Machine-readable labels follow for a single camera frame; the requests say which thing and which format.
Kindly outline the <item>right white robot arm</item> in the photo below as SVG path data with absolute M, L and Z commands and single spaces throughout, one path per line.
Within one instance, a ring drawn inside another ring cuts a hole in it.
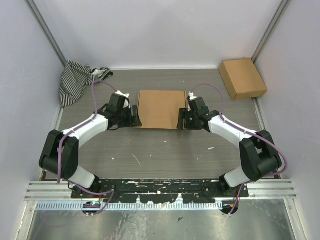
M 188 107 L 178 110 L 177 129 L 205 130 L 239 149 L 240 165 L 221 175 L 216 188 L 207 186 L 207 195 L 232 197 L 239 186 L 275 174 L 282 167 L 279 151 L 268 131 L 243 128 L 221 112 L 209 110 L 202 97 L 188 97 L 187 101 Z

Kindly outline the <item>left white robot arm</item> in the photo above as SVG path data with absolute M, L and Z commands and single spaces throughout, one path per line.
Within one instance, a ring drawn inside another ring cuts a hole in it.
M 96 109 L 87 120 L 63 131 L 50 131 L 40 155 L 39 166 L 55 174 L 58 182 L 65 180 L 74 184 L 88 198 L 113 194 L 113 188 L 103 192 L 99 177 L 80 166 L 79 150 L 101 133 L 140 126 L 138 107 L 131 105 L 130 95 L 116 91 L 109 102 Z

